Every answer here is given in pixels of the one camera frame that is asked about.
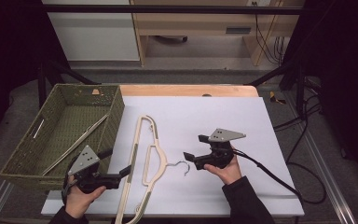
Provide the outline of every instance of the green basket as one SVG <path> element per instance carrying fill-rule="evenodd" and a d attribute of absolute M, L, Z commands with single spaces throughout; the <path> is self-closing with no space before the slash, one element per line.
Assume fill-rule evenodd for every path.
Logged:
<path fill-rule="evenodd" d="M 119 86 L 57 84 L 22 137 L 0 176 L 26 189 L 62 189 L 71 159 L 89 145 L 96 153 L 113 148 L 124 111 Z M 107 118 L 49 173 L 55 162 L 87 129 Z M 100 161 L 106 173 L 110 157 Z"/>

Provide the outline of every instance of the floor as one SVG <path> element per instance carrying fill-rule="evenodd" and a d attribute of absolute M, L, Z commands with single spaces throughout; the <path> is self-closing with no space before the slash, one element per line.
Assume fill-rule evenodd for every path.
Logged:
<path fill-rule="evenodd" d="M 73 62 L 72 66 L 85 77 L 102 83 L 194 83 L 194 84 L 232 84 L 241 85 L 249 83 L 265 75 L 276 67 L 267 60 L 261 66 L 251 65 L 249 55 L 240 37 L 204 37 L 190 36 L 183 43 L 175 39 L 153 37 L 150 39 L 144 67 L 136 63 L 115 63 L 114 70 L 111 63 L 98 63 L 97 67 L 90 63 Z M 258 93 L 265 100 L 268 114 L 273 126 L 285 123 L 296 117 L 292 105 L 295 97 L 294 91 L 280 91 L 277 87 L 280 78 L 275 77 L 257 88 Z M 278 101 L 271 101 L 271 92 L 275 93 Z M 11 107 L 7 110 L 0 124 L 0 170 L 9 159 L 13 148 L 20 142 L 27 131 L 34 116 L 37 114 L 37 86 L 30 82 L 11 93 Z M 306 90 L 306 97 L 313 95 Z M 317 106 L 317 99 L 310 100 L 309 108 Z M 291 149 L 304 129 L 305 123 L 290 126 L 277 131 L 277 139 L 282 154 L 287 158 Z M 345 160 L 341 157 L 339 143 L 324 119 L 323 113 L 310 115 L 307 134 L 299 142 L 291 161 L 302 164 L 318 174 L 318 164 L 315 164 L 310 150 L 314 143 L 334 177 L 335 183 L 355 219 L 340 220 L 337 210 L 333 206 L 335 198 L 331 194 L 320 204 L 305 203 L 303 216 L 299 223 L 358 223 L 358 165 L 355 161 Z M 296 188 L 302 192 L 305 199 L 319 201 L 322 197 L 322 187 L 317 179 L 310 173 L 290 165 L 289 170 L 294 179 Z M 0 213 L 1 223 L 19 223 L 9 218 L 28 218 L 28 223 L 47 223 L 48 217 L 42 217 L 40 210 L 46 199 L 46 193 L 36 190 L 14 187 L 7 198 L 5 206 Z M 277 223 L 294 223 L 292 218 L 277 218 Z M 224 220 L 163 220 L 159 223 L 208 223 Z M 148 218 L 140 223 L 156 223 Z"/>

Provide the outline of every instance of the hanger hook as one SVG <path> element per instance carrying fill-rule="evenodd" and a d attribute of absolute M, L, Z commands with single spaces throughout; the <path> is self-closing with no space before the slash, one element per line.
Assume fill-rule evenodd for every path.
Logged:
<path fill-rule="evenodd" d="M 179 161 L 177 163 L 167 163 L 167 166 L 176 166 L 177 164 L 179 164 L 181 162 L 183 162 L 187 165 L 187 171 L 185 171 L 185 175 L 187 175 L 187 173 L 190 171 L 190 164 L 188 164 L 187 161 Z"/>

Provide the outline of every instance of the black sleeve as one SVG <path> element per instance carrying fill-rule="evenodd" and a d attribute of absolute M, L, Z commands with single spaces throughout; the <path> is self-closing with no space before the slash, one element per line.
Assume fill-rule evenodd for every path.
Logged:
<path fill-rule="evenodd" d="M 258 199 L 246 176 L 230 185 L 223 186 L 223 192 L 231 207 L 230 218 L 233 224 L 274 223 L 269 210 Z"/>
<path fill-rule="evenodd" d="M 63 206 L 48 224 L 89 224 L 89 221 L 85 216 L 82 218 L 71 217 L 65 212 L 65 207 Z"/>

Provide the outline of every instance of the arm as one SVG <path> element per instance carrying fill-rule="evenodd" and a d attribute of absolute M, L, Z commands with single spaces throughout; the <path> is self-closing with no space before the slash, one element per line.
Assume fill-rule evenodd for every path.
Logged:
<path fill-rule="evenodd" d="M 87 224 L 89 221 L 84 213 L 95 199 L 99 198 L 106 190 L 105 186 L 99 187 L 90 194 L 83 193 L 76 185 L 72 186 L 66 199 L 66 205 L 53 217 L 49 224 Z"/>
<path fill-rule="evenodd" d="M 246 177 L 242 177 L 237 156 L 224 168 L 220 169 L 210 164 L 205 164 L 204 169 L 219 176 L 225 186 L 223 192 L 231 207 L 231 222 L 269 224 L 274 220 L 255 194 L 254 189 Z"/>

